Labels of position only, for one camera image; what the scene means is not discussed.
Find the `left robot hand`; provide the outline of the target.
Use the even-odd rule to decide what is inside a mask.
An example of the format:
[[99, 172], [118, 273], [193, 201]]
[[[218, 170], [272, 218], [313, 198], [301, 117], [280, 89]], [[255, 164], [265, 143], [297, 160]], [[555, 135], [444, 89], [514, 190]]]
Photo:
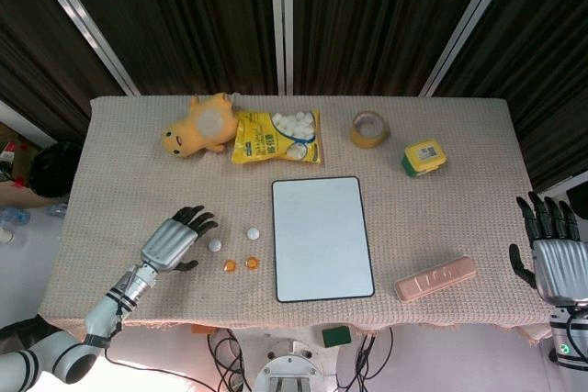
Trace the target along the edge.
[[197, 260], [183, 262], [189, 249], [219, 224], [203, 206], [182, 207], [166, 219], [141, 249], [141, 260], [158, 274], [190, 272], [198, 266]]

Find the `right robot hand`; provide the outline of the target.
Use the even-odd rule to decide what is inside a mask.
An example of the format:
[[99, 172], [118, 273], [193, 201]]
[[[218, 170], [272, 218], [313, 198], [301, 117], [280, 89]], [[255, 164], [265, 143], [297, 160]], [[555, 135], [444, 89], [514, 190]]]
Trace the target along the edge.
[[582, 241], [576, 217], [564, 201], [530, 192], [519, 196], [533, 268], [525, 268], [519, 248], [509, 245], [514, 274], [554, 307], [588, 306], [588, 242]]

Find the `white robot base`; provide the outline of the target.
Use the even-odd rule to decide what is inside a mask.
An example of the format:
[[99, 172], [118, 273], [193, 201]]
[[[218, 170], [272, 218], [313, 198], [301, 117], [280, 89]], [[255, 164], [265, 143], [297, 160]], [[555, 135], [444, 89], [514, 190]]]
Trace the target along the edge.
[[306, 342], [279, 340], [260, 363], [252, 392], [327, 392], [321, 355]]

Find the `white rectangular board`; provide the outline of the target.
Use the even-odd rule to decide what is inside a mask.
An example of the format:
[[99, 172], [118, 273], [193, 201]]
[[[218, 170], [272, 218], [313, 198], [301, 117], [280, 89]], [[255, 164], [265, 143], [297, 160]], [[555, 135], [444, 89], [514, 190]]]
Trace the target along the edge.
[[374, 295], [357, 177], [275, 181], [272, 208], [278, 302]]

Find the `beige waffle tablecloth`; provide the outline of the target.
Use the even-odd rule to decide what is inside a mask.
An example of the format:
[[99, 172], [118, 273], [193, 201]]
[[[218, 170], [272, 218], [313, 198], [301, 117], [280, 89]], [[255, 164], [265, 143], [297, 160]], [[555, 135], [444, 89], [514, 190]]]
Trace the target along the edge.
[[[345, 323], [378, 330], [401, 323], [438, 326], [548, 323], [550, 308], [512, 271], [508, 247], [531, 263], [516, 198], [531, 184], [508, 105], [496, 98], [241, 95], [242, 109], [321, 114], [322, 162], [237, 165], [228, 152], [177, 159], [162, 147], [164, 128], [189, 107], [186, 95], [102, 96], [74, 178], [61, 247], [40, 315], [71, 329], [140, 260], [142, 245], [182, 207], [203, 206], [222, 243], [200, 240], [189, 273], [160, 276], [130, 315], [133, 324], [199, 323], [225, 328], [306, 327]], [[380, 114], [390, 135], [372, 149], [350, 139], [353, 118]], [[404, 149], [436, 140], [447, 162], [417, 177], [404, 172]], [[279, 179], [355, 176], [361, 186], [374, 275], [372, 297], [300, 303], [277, 301], [272, 183]], [[251, 241], [249, 228], [260, 231]], [[259, 259], [249, 270], [245, 260]], [[396, 281], [469, 256], [477, 274], [410, 303]], [[224, 263], [234, 260], [232, 273]]]

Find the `yellow plush toy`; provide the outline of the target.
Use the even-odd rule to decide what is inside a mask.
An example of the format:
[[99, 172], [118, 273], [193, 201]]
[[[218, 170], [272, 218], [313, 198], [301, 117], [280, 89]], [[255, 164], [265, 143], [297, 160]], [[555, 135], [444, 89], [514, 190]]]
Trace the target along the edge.
[[164, 130], [162, 144], [168, 153], [179, 158], [201, 150], [220, 153], [234, 139], [237, 128], [238, 119], [226, 93], [217, 93], [204, 101], [192, 95], [187, 115]]

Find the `pink pencil case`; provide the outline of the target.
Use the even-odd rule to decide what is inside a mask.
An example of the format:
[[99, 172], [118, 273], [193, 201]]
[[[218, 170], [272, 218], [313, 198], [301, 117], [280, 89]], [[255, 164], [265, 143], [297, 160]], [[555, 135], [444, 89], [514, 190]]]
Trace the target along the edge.
[[410, 303], [447, 287], [459, 284], [477, 274], [477, 265], [469, 256], [441, 263], [422, 272], [406, 276], [394, 284], [398, 299]]

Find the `black rounded object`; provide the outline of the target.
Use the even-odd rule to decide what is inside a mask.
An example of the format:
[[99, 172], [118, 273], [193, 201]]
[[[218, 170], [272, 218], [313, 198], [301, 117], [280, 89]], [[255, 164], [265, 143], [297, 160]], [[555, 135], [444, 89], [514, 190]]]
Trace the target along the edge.
[[57, 142], [37, 154], [30, 166], [29, 188], [38, 196], [57, 198], [70, 194], [82, 146]]

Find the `yellow marshmallow bag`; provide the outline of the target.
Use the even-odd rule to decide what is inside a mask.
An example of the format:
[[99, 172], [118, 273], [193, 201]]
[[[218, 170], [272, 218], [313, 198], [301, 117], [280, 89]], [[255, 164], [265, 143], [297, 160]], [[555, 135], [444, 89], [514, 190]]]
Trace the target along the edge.
[[238, 111], [232, 163], [245, 164], [275, 159], [320, 163], [320, 116], [318, 110], [287, 115]]

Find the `brown cardboard box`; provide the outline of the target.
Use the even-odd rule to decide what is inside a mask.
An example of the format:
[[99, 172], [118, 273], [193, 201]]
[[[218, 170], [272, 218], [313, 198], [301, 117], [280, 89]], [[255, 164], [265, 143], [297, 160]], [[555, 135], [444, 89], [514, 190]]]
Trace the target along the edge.
[[29, 186], [31, 164], [38, 152], [34, 143], [0, 122], [0, 182]]

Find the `green tub yellow lid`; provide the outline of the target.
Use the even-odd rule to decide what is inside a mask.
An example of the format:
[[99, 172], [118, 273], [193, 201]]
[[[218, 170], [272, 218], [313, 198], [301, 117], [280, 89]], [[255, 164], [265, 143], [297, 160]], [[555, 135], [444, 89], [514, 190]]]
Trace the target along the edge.
[[401, 165], [410, 177], [429, 174], [447, 162], [447, 157], [436, 140], [424, 140], [404, 149]]

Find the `yellow tape roll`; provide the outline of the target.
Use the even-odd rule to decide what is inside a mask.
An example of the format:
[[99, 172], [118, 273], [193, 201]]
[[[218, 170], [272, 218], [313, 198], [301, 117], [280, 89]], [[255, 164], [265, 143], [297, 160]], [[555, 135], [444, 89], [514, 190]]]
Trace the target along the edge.
[[362, 111], [354, 116], [350, 139], [358, 148], [375, 148], [389, 135], [389, 124], [380, 114], [373, 111]]

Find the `dark pleated curtain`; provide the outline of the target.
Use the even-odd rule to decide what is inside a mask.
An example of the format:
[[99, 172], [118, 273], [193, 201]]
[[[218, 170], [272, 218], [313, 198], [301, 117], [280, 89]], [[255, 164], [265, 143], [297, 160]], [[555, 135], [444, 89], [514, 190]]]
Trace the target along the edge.
[[[80, 0], [146, 95], [273, 95], [272, 0]], [[418, 95], [472, 0], [293, 0], [297, 95]], [[532, 186], [588, 172], [588, 0], [491, 0], [436, 88], [497, 97]], [[0, 103], [81, 141], [122, 87], [57, 0], [0, 0]]]

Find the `white frame post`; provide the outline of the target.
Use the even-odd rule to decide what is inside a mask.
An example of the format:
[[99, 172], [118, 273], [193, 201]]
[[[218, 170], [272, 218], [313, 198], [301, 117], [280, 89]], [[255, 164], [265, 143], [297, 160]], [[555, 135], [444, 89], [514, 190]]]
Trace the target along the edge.
[[65, 15], [127, 96], [141, 92], [81, 0], [56, 0]]
[[294, 0], [272, 0], [279, 95], [294, 95]]
[[456, 24], [447, 44], [439, 55], [432, 71], [429, 73], [419, 92], [420, 97], [435, 95], [438, 86], [445, 79], [449, 69], [459, 56], [475, 28], [479, 25], [486, 10], [493, 0], [469, 0], [462, 16]]

